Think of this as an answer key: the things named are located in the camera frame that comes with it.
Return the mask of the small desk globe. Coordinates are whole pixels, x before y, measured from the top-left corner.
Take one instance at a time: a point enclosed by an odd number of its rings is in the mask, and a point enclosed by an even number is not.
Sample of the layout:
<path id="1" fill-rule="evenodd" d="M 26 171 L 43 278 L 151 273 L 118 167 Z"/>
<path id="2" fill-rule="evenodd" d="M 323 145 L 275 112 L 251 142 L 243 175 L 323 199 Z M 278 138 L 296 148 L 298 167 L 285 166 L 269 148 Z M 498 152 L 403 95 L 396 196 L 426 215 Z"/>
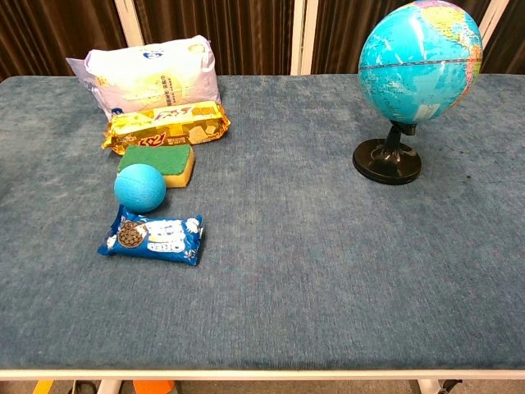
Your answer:
<path id="1" fill-rule="evenodd" d="M 476 21 L 445 0 L 416 0 L 385 16 L 367 37 L 358 62 L 366 99 L 386 117 L 385 139 L 362 142 L 355 168 L 388 185 L 414 181 L 422 160 L 401 143 L 418 124 L 437 118 L 463 99 L 477 80 L 483 58 Z"/>

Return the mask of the blue table mat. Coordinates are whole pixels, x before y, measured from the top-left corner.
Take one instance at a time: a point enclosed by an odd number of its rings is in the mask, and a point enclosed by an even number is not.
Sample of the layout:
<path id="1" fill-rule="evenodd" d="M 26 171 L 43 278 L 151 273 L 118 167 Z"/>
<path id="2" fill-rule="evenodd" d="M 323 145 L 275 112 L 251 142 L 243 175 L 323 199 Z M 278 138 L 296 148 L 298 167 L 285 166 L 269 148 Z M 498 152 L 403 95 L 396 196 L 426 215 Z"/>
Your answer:
<path id="1" fill-rule="evenodd" d="M 190 267 L 98 254 L 119 159 L 90 92 L 0 83 L 0 369 L 525 369 L 525 76 L 421 124 L 404 186 L 352 165 L 390 128 L 356 76 L 219 86 L 231 127 L 157 212 L 203 217 Z"/>

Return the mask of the green yellow scrub sponge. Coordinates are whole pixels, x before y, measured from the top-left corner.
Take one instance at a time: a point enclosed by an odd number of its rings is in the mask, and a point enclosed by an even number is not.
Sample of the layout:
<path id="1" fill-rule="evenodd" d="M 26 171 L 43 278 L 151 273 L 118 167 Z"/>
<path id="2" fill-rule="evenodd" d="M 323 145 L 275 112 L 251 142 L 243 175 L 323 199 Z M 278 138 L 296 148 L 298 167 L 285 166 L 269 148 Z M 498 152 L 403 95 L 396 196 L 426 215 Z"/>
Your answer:
<path id="1" fill-rule="evenodd" d="M 131 145 L 119 162 L 117 171 L 135 164 L 149 165 L 164 176 L 167 188 L 183 188 L 189 184 L 194 162 L 194 151 L 188 144 L 158 147 Z"/>

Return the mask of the blue Oreo cookie pack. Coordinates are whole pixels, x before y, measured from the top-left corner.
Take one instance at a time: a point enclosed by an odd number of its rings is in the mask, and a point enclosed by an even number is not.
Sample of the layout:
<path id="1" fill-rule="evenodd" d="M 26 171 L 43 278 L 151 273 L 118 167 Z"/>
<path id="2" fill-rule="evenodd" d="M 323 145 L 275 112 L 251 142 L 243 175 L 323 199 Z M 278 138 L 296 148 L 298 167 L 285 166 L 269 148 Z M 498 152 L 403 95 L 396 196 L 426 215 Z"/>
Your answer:
<path id="1" fill-rule="evenodd" d="M 98 247 L 98 253 L 196 266 L 202 238 L 203 218 L 200 215 L 182 219 L 149 218 L 132 213 L 121 204 L 110 231 Z"/>

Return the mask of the golden biscuit pack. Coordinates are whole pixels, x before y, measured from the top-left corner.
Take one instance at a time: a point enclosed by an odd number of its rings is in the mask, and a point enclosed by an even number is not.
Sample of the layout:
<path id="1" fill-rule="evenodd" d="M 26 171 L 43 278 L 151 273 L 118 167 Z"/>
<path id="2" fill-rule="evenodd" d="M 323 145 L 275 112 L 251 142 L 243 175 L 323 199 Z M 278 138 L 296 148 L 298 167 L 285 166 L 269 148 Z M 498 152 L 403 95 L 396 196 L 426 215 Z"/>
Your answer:
<path id="1" fill-rule="evenodd" d="M 214 101 L 128 112 L 109 121 L 102 148 L 122 155 L 131 145 L 202 144 L 220 139 L 230 124 L 222 105 Z"/>

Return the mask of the blue ball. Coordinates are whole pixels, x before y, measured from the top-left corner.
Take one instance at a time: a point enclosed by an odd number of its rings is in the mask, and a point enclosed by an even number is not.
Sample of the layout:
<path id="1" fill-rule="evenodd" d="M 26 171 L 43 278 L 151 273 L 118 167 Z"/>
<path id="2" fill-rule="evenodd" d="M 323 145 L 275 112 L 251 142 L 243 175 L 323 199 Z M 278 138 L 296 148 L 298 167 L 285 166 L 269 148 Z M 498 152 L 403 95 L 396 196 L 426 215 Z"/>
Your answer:
<path id="1" fill-rule="evenodd" d="M 114 193 L 120 204 L 133 213 L 156 209 L 167 192 L 164 177 L 147 164 L 132 164 L 122 169 L 114 181 Z"/>

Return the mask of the white tissue pack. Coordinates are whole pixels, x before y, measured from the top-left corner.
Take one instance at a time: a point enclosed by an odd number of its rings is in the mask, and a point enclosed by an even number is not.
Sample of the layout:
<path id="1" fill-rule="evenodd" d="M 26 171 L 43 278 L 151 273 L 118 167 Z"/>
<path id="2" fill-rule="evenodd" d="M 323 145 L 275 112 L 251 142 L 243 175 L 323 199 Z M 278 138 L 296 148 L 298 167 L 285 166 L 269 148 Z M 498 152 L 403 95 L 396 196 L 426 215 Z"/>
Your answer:
<path id="1" fill-rule="evenodd" d="M 202 35 L 67 58 L 108 119 L 127 112 L 221 101 L 215 57 Z"/>

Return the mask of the orange object under table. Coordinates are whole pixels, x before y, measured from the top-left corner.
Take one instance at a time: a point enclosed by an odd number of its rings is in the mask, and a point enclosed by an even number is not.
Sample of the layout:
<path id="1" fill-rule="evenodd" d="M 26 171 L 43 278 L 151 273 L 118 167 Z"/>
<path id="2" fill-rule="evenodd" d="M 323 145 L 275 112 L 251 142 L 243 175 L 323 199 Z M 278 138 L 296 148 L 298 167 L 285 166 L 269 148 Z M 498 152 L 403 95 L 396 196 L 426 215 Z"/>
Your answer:
<path id="1" fill-rule="evenodd" d="M 136 394 L 169 394 L 175 388 L 173 380 L 134 380 Z"/>

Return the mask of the white partition post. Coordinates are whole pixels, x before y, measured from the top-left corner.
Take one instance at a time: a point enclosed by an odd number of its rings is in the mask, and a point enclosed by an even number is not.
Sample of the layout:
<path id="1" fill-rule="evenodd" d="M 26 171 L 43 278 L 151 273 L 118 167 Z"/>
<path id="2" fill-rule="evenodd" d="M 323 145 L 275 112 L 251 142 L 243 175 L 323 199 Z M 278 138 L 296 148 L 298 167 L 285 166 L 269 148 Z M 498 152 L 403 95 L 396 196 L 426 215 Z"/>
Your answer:
<path id="1" fill-rule="evenodd" d="M 484 16 L 482 17 L 481 24 L 479 25 L 483 47 L 488 45 L 508 4 L 509 0 L 490 0 Z"/>
<path id="2" fill-rule="evenodd" d="M 134 0 L 113 0 L 128 47 L 144 45 Z"/>
<path id="3" fill-rule="evenodd" d="M 310 75 L 319 0 L 294 0 L 290 74 Z"/>

